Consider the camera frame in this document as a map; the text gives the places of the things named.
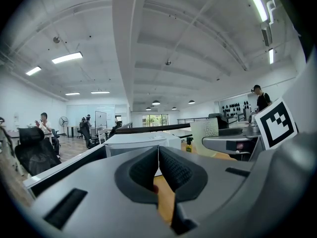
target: white table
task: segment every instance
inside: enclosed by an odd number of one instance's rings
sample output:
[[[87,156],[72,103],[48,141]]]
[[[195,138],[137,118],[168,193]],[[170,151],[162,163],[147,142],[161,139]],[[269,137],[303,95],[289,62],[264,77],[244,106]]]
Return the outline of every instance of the white table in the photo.
[[[13,150],[14,150],[14,148],[19,144],[20,134],[19,134],[18,131],[7,131],[7,134],[11,137],[12,147],[13,147]],[[52,136],[53,135],[51,133],[45,133],[44,136],[48,137],[50,139],[50,143],[52,144]],[[21,176],[24,175],[22,167],[21,167],[21,164],[18,161],[18,159],[16,158],[15,153],[14,153],[14,156],[12,156],[12,154],[10,153],[10,156],[11,156],[12,164],[13,165],[16,164],[19,174]]]

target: fluorescent light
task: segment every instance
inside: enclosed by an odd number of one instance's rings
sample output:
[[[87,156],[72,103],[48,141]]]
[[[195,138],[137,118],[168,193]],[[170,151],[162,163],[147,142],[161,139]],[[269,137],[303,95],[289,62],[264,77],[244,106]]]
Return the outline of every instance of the fluorescent light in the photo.
[[[153,103],[152,103],[152,105],[159,105],[159,104],[160,104],[160,102],[157,100],[153,101]]]
[[[269,54],[269,64],[274,63],[274,49],[270,49],[268,51],[268,54]]]
[[[80,94],[80,93],[65,93],[65,95],[77,95],[77,94]]]
[[[109,91],[103,91],[103,92],[91,92],[92,94],[98,94],[98,93],[110,93]]]
[[[32,74],[34,74],[35,72],[38,72],[39,70],[41,70],[41,68],[37,66],[34,69],[28,71],[26,74],[31,76]]]
[[[82,58],[82,57],[83,57],[83,55],[80,52],[77,52],[77,53],[73,53],[73,54],[69,54],[69,55],[66,55],[66,56],[63,56],[63,57],[59,57],[59,58],[53,59],[52,62],[57,64],[57,63],[60,63],[60,62],[63,62],[63,61],[69,61],[69,60]]]
[[[266,21],[267,20],[267,15],[266,15],[264,6],[262,4],[262,1],[261,0],[253,0],[253,2],[256,5],[257,9],[258,9],[258,12],[260,14],[262,22]]]

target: white chair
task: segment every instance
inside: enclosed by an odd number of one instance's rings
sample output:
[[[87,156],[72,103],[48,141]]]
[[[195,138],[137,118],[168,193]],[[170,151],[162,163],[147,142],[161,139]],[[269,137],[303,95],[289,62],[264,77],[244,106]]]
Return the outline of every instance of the white chair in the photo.
[[[98,130],[98,138],[99,138],[99,143],[101,144],[101,140],[103,139],[105,142],[107,140],[106,132],[104,129]]]

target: chair headrest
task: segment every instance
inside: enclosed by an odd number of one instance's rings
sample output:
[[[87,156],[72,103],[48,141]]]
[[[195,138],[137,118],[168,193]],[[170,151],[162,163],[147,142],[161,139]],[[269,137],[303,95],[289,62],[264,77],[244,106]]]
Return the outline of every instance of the chair headrest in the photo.
[[[19,128],[21,145],[32,145],[44,139],[44,132],[37,127]]]

